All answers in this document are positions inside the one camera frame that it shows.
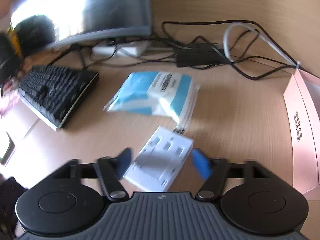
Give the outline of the white battery charger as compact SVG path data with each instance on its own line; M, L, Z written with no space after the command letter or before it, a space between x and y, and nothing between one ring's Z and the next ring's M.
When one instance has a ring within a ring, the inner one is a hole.
M167 192L193 144L192 139L159 127L131 163L124 178L145 192Z

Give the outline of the pink cardboard box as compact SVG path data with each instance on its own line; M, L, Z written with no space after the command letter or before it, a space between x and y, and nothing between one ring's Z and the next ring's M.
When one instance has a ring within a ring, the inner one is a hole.
M319 200L319 78L297 69L283 94L292 138L293 187Z

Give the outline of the blue white tissue pack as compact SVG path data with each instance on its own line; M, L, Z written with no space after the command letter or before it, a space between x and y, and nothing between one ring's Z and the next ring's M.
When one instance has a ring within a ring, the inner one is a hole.
M193 115L199 89L200 85L189 75L133 72L104 111L170 117L176 123L174 132L183 134Z

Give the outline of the black power adapter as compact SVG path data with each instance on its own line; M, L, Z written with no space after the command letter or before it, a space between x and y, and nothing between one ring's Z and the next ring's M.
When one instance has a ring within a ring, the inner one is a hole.
M214 43L195 43L187 48L173 48L178 67L195 67L224 63L223 58L213 49Z

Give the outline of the left black monitor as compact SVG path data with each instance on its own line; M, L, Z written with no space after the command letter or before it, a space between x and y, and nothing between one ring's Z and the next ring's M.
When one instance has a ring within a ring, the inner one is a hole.
M55 48L105 38L150 36L151 0L26 0L12 13L17 27L32 16L46 16L55 30Z

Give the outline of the black keyboard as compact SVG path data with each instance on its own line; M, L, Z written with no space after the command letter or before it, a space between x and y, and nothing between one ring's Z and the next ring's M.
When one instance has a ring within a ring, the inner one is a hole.
M50 128L65 127L99 81L99 72L64 66L33 66L18 84L22 101Z

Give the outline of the white power strip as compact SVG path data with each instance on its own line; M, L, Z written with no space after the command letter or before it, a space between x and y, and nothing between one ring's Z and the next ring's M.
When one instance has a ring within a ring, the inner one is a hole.
M94 46L92 52L94 55L100 56L130 56L140 57L151 47L151 41L135 41L129 43L120 43L116 45L108 45L106 41L100 42Z

